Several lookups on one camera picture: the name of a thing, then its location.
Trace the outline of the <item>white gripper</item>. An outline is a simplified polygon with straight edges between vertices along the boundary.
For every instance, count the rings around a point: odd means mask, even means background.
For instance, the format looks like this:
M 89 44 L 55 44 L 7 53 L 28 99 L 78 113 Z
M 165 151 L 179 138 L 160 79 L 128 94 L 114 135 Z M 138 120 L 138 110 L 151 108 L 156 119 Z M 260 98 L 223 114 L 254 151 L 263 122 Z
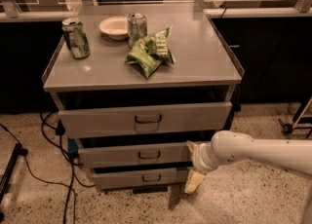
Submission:
M 216 170 L 221 165 L 221 162 L 216 156 L 210 142 L 196 143 L 187 140 L 186 144 L 191 153 L 192 165 L 196 169 L 189 171 L 184 188 L 186 194 L 191 194 L 204 181 L 206 177 L 205 173 Z

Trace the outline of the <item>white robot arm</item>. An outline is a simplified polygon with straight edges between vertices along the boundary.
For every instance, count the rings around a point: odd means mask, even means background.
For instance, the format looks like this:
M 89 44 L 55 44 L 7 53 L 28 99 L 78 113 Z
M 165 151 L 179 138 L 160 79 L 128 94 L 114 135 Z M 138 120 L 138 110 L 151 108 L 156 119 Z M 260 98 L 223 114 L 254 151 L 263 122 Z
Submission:
M 217 131 L 210 141 L 188 140 L 189 169 L 184 187 L 186 194 L 194 193 L 208 173 L 220 166 L 245 160 L 278 168 L 306 177 L 312 176 L 312 141 L 302 139 L 256 139 L 246 133 Z

